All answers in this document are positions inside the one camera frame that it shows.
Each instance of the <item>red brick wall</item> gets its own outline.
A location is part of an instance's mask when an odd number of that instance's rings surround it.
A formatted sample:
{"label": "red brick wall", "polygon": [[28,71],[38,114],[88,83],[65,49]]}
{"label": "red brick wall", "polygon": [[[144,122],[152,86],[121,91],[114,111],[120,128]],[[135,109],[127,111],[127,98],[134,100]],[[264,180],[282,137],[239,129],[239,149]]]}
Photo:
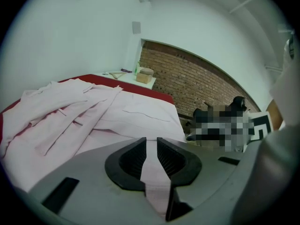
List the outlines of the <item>red brick wall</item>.
{"label": "red brick wall", "polygon": [[179,113],[191,116],[196,108],[229,105],[235,96],[246,98],[251,112],[259,112],[249,95],[227,74],[209,62],[180,49],[145,42],[140,66],[154,70],[153,90],[173,97]]}

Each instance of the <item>pink fabric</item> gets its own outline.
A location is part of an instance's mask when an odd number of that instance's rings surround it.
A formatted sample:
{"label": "pink fabric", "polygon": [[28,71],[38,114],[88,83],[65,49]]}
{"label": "pink fabric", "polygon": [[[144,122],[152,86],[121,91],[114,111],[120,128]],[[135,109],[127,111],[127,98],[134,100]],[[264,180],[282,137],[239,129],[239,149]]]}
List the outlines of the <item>pink fabric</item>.
{"label": "pink fabric", "polygon": [[[51,109],[47,105],[46,108],[38,108],[43,111],[39,116],[26,117],[27,125],[37,119],[34,126],[24,127],[10,142],[2,163],[12,183],[29,191],[40,179],[76,154],[131,138],[146,137],[147,159],[141,180],[146,184],[148,201],[164,217],[170,180],[157,158],[156,139],[167,137],[185,141],[175,106],[121,91],[121,88],[86,84],[82,89],[80,81],[70,81],[65,86],[71,83],[75,86],[70,94],[75,90],[75,94],[83,95],[84,101],[73,100],[63,109],[61,105],[53,105]],[[23,101],[51,94],[57,86],[24,93]]]}
{"label": "pink fabric", "polygon": [[14,108],[3,113],[3,138],[0,144],[2,157],[5,155],[8,144],[31,121],[41,120],[47,114],[61,107],[87,101],[84,91],[88,91],[92,85],[88,82],[70,80],[49,87],[51,88],[31,93]]}

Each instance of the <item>black object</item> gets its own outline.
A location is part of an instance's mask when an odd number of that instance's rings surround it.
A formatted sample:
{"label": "black object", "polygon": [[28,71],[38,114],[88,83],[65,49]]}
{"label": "black object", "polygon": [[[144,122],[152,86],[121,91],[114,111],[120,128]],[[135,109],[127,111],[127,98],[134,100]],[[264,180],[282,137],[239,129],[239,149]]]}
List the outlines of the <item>black object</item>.
{"label": "black object", "polygon": [[[269,134],[271,132],[271,126],[270,126],[270,121],[269,121],[269,117],[267,115],[262,116],[262,117],[258,117],[258,118],[253,118],[250,120],[250,122],[253,123],[254,127],[257,126],[265,126],[266,130],[267,130],[267,134]],[[253,128],[249,128],[249,135],[254,135],[255,134],[255,130]],[[259,129],[258,130],[258,134],[259,134],[259,138],[256,140],[251,140],[250,142],[254,142],[254,141],[258,141],[258,140],[262,140],[266,134],[263,134],[263,129]]]}
{"label": "black object", "polygon": [[178,193],[174,186],[171,186],[168,209],[165,215],[167,222],[179,218],[193,209],[185,202],[180,202]]}
{"label": "black object", "polygon": [[42,204],[50,211],[58,214],[78,183],[79,180],[77,179],[65,178]]}
{"label": "black object", "polygon": [[193,112],[193,118],[200,113],[202,110],[200,108],[196,108],[195,111]]}
{"label": "black object", "polygon": [[232,164],[232,165],[236,165],[236,166],[240,162],[239,160],[233,159],[233,158],[230,158],[230,157],[220,157],[218,160],[221,161],[221,162]]}
{"label": "black object", "polygon": [[121,71],[122,71],[122,72],[125,72],[125,73],[132,73],[132,71],[126,70],[126,69],[124,69],[124,68],[122,68]]}
{"label": "black object", "polygon": [[232,111],[246,111],[245,98],[241,96],[236,96],[233,102],[229,105]]}
{"label": "black object", "polygon": [[202,163],[198,156],[167,140],[157,138],[157,157],[171,180],[166,221],[172,221],[193,210],[179,200],[176,187],[190,185],[198,176]]}
{"label": "black object", "polygon": [[131,191],[145,191],[140,181],[142,167],[146,160],[146,138],[114,152],[105,161],[107,176],[120,188]]}
{"label": "black object", "polygon": [[213,122],[213,117],[209,116],[208,111],[195,111],[194,112],[194,123],[195,126],[198,127],[200,123],[208,123]]}
{"label": "black object", "polygon": [[182,113],[178,113],[178,117],[180,117],[180,118],[185,118],[185,119],[189,119],[189,120],[193,120],[193,117],[184,115],[184,114],[182,114]]}
{"label": "black object", "polygon": [[157,138],[157,157],[175,187],[190,185],[202,168],[198,156],[161,137]]}

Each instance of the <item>cardboard box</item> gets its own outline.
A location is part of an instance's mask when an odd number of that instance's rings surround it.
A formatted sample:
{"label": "cardboard box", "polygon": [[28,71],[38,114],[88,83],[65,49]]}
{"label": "cardboard box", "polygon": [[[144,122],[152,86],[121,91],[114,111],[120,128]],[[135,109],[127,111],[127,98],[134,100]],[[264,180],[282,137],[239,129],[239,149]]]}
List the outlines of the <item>cardboard box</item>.
{"label": "cardboard box", "polygon": [[142,74],[142,73],[138,73],[136,75],[136,81],[140,82],[140,83],[150,83],[152,79],[152,75],[146,75],[146,74]]}

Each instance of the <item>bed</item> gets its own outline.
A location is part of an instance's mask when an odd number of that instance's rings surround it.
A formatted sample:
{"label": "bed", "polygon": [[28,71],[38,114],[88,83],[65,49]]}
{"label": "bed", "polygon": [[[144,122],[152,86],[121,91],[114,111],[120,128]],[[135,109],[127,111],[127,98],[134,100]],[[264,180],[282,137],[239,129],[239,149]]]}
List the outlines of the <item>bed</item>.
{"label": "bed", "polygon": [[[176,139],[178,141],[185,142],[185,136],[182,130],[182,127],[180,125],[180,121],[177,115],[176,108],[173,104],[173,99],[171,96],[162,94],[156,91],[152,91],[147,88],[139,87],[136,85],[132,85],[129,83],[121,82],[118,80],[113,80],[113,79],[108,79],[96,75],[83,75],[79,77],[74,77],[72,79],[80,79],[81,81],[85,81],[88,83],[94,83],[96,85],[104,85],[107,87],[114,88],[116,86],[120,86],[123,91],[122,94],[126,96],[133,96],[133,98],[138,98],[142,99],[145,101],[144,104],[147,103],[155,103],[158,106],[161,106],[164,111],[167,111],[171,115],[172,120],[170,123],[168,123],[168,126],[165,126],[166,130],[168,131],[174,131],[174,134],[170,133],[167,137]],[[14,102],[12,105],[10,105],[8,108],[6,108],[0,116],[0,129],[2,131],[3,128],[3,116],[2,114],[15,107],[20,100]],[[74,127],[74,135],[76,134],[76,129],[79,129],[80,125],[72,124]],[[153,136],[161,136],[164,135],[165,132],[163,129],[159,131],[159,133],[154,132]],[[44,176],[49,174],[51,171],[55,170],[58,166],[63,164],[64,162],[68,161],[71,157],[70,154],[67,154],[63,151],[63,149],[68,149],[66,148],[57,148],[56,151],[49,152],[46,156],[39,156],[34,152],[34,149],[31,144],[31,140],[26,137],[26,134],[29,133],[29,130],[25,130],[25,132],[18,134],[13,141],[9,144],[9,147],[7,149],[7,152],[5,154],[5,157],[1,159],[1,163],[7,172],[7,175],[12,182],[13,185],[23,189],[24,191],[28,192],[30,189],[39,181],[41,180]],[[138,131],[138,135],[136,137],[142,137],[146,136],[144,135],[143,131]],[[112,143],[117,143],[121,142],[124,140],[129,140],[132,139],[134,136],[127,136],[125,135],[120,135],[121,133],[116,133],[115,131],[112,131],[110,129],[94,129],[92,132],[89,134],[89,137],[93,140],[93,142],[90,142],[89,145],[87,146],[82,146],[78,152],[76,153],[79,154],[81,152],[85,152],[91,149],[95,149],[98,147],[102,146],[107,146]],[[153,139],[149,139],[149,144],[153,144],[153,147],[156,146],[156,142]],[[153,155],[153,159],[157,160],[156,152],[151,152]],[[160,164],[156,167],[156,171],[154,174],[158,174],[159,172],[162,173],[162,177],[164,179],[168,180],[168,177],[165,177],[165,172],[162,171],[162,167]],[[163,204],[163,206],[160,208],[161,209],[161,214],[165,213],[167,204]]]}

